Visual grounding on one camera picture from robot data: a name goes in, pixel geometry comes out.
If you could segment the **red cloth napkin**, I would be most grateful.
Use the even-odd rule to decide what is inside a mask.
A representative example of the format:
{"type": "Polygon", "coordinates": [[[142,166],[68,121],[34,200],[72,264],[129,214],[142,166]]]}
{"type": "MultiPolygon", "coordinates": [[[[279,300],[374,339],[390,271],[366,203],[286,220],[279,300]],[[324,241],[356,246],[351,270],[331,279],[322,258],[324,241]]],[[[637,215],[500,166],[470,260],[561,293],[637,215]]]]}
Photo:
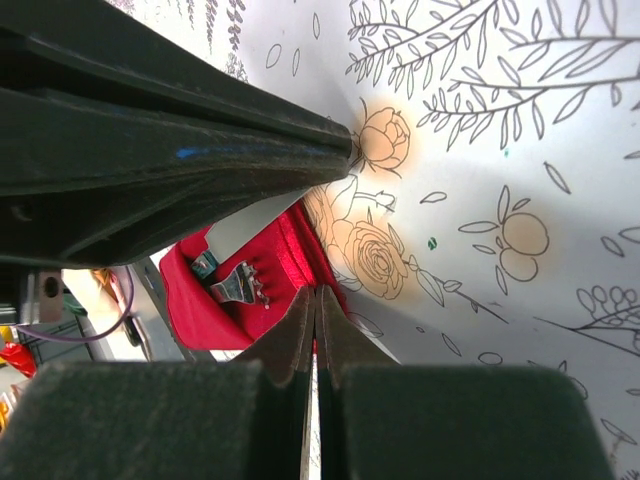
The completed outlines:
{"type": "Polygon", "coordinates": [[[178,241],[159,261],[171,327],[187,348],[248,348],[280,321],[303,287],[330,286],[342,310],[348,310],[302,202],[277,217],[210,277],[201,279],[192,265],[205,251],[206,233],[202,229],[178,241]],[[230,300],[213,290],[241,263],[256,270],[264,301],[230,300]]]}

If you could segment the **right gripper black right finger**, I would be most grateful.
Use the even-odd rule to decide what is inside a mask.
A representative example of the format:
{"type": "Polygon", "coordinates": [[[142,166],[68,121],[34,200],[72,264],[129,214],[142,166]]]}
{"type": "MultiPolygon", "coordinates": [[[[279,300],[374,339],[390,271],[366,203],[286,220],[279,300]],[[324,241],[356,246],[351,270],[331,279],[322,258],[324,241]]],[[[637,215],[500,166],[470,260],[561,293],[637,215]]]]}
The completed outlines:
{"type": "Polygon", "coordinates": [[[317,291],[325,479],[609,479],[578,390],[545,368],[401,365],[317,291]]]}

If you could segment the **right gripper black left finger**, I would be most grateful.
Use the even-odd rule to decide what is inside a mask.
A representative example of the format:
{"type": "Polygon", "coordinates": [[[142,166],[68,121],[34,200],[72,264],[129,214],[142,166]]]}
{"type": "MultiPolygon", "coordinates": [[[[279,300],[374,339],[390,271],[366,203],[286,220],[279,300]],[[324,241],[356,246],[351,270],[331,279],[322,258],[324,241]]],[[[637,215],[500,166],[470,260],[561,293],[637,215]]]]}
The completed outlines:
{"type": "Polygon", "coordinates": [[[315,310],[227,362],[50,363],[1,436],[5,479],[304,479],[315,310]]]}

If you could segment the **teal handled knife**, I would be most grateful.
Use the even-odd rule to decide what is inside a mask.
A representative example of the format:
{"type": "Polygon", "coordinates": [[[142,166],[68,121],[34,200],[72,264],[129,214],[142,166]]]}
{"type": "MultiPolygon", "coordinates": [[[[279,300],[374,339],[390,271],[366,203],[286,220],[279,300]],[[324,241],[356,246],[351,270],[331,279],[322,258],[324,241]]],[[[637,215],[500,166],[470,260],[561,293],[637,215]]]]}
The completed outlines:
{"type": "Polygon", "coordinates": [[[191,263],[191,270],[200,280],[205,280],[212,276],[217,269],[219,262],[210,250],[203,251],[191,263]]]}

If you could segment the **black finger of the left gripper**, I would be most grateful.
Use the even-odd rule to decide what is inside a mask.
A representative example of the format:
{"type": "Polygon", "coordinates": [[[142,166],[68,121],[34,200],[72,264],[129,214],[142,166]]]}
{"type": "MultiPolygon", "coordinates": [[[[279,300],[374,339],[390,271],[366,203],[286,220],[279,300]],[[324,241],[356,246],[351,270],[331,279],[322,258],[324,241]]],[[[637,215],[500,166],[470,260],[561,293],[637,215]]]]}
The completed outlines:
{"type": "Polygon", "coordinates": [[[346,127],[152,112],[45,90],[1,94],[1,259],[122,265],[253,202],[344,177],[346,127]]]}
{"type": "Polygon", "coordinates": [[[351,147],[345,126],[217,70],[106,1],[2,2],[1,84],[351,147]]]}

